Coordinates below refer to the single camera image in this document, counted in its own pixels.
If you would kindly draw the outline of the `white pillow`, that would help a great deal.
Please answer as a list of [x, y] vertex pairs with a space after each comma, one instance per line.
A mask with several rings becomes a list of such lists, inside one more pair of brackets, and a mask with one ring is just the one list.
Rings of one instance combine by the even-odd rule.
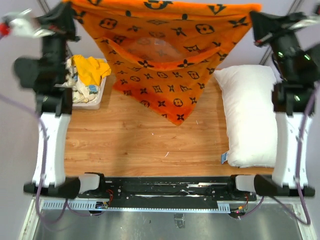
[[276, 77], [264, 65], [231, 66], [214, 72], [222, 93], [229, 155], [233, 167], [273, 168], [277, 123], [271, 100]]

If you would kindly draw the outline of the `orange patterned plush pillowcase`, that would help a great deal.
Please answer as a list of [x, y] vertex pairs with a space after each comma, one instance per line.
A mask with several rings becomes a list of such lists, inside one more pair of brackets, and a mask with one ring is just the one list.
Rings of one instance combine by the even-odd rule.
[[259, 3], [73, 0], [75, 19], [116, 77], [113, 88], [181, 125]]

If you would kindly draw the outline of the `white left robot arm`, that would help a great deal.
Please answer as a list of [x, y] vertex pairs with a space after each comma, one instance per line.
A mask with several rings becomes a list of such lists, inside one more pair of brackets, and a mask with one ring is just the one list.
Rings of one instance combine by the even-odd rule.
[[72, 89], [64, 86], [67, 42], [79, 41], [71, 3], [61, 2], [39, 17], [21, 12], [10, 25], [18, 36], [41, 39], [40, 58], [21, 56], [13, 63], [20, 86], [34, 91], [33, 113], [39, 121], [36, 168], [32, 180], [24, 184], [24, 192], [62, 199], [75, 199], [85, 192], [103, 197], [107, 193], [103, 174], [65, 174], [66, 134], [73, 107]]

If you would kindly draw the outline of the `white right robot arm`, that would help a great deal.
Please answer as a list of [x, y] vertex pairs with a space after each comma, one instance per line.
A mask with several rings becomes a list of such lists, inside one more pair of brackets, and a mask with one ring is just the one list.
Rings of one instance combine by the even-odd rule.
[[320, 17], [251, 11], [250, 18], [255, 45], [271, 47], [281, 76], [271, 95], [277, 124], [276, 163], [271, 175], [233, 175], [227, 196], [238, 200], [252, 192], [262, 197], [313, 197], [316, 191], [306, 173], [306, 143], [320, 87], [320, 46], [303, 49], [296, 32], [318, 24]]

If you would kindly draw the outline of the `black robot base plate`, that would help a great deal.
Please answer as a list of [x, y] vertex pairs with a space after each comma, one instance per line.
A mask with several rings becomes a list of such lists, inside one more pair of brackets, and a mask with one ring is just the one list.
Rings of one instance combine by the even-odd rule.
[[115, 199], [124, 198], [177, 198], [208, 199], [215, 202], [239, 202], [241, 205], [254, 202], [257, 197], [251, 192], [236, 190], [230, 176], [163, 176], [163, 177], [105, 177], [104, 192], [90, 190], [79, 198]]

